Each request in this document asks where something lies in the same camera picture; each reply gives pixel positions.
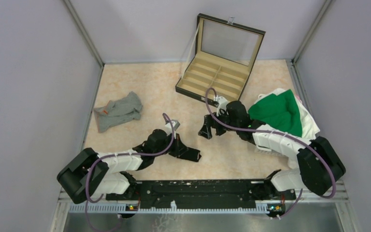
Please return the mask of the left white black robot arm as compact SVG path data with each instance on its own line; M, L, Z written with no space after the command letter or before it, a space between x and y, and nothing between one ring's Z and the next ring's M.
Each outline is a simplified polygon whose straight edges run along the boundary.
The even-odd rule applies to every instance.
M103 195L115 194L124 200L134 197L136 180L130 171L143 170L157 156L198 162L200 151L186 146L176 132L155 129L142 144L127 151L98 153L83 149L57 175L57 181L73 203L96 203Z

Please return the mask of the grey striped underwear orange trim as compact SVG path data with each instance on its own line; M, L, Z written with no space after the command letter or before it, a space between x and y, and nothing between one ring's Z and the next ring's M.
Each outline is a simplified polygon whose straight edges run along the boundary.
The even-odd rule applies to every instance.
M108 101L105 106L94 108L93 114L98 132L104 133L132 120L141 119L143 104L138 95L131 91L127 96L116 101Z

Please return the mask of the black leather compartment box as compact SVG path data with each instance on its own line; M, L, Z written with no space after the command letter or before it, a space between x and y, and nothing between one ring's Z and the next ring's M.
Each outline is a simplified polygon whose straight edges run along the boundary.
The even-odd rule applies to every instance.
M219 96L236 101L253 70L266 32L207 14L198 14L192 47L175 90L198 101L214 88Z

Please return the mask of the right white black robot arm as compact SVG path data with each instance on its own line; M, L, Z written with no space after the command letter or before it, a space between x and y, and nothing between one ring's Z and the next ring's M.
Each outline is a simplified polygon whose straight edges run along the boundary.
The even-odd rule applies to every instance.
M205 115L200 136L211 139L212 130L217 136L234 131L243 141L288 158L289 170L274 171L266 178L269 183L264 193L268 198L277 199L286 190L304 188L326 199L335 195L336 182L346 168L326 138L300 138L251 119L240 101L223 100L217 106L216 112Z

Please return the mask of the black underwear with beige waistband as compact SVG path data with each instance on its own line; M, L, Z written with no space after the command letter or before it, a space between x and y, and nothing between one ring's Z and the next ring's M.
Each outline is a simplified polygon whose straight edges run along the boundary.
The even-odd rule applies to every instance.
M182 160L199 162L199 160L201 159L200 150L188 147L181 152L179 158Z

